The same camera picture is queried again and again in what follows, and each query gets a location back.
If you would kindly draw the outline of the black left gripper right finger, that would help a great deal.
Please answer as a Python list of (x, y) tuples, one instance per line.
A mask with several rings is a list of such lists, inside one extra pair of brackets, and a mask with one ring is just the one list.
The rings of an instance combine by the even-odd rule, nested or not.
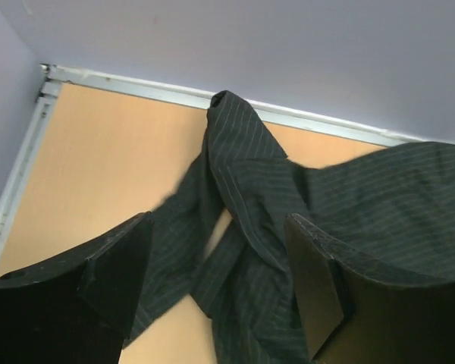
[(315, 363), (455, 363), (455, 279), (387, 264), (298, 214), (287, 254)]

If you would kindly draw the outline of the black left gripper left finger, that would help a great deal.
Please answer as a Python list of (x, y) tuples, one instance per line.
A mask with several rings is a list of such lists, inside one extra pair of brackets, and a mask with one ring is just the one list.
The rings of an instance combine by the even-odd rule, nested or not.
[(110, 231), (0, 277), (0, 363), (117, 363), (130, 338), (153, 222)]

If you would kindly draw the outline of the black pinstriped long sleeve shirt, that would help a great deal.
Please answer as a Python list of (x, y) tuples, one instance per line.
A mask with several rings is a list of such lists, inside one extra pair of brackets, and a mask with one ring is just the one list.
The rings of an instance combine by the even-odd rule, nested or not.
[(191, 295), (219, 363), (307, 363), (284, 235), (291, 213), (383, 262), (455, 279), (455, 145), (405, 143), (305, 168), (247, 101), (214, 95), (201, 153), (152, 212), (132, 337)]

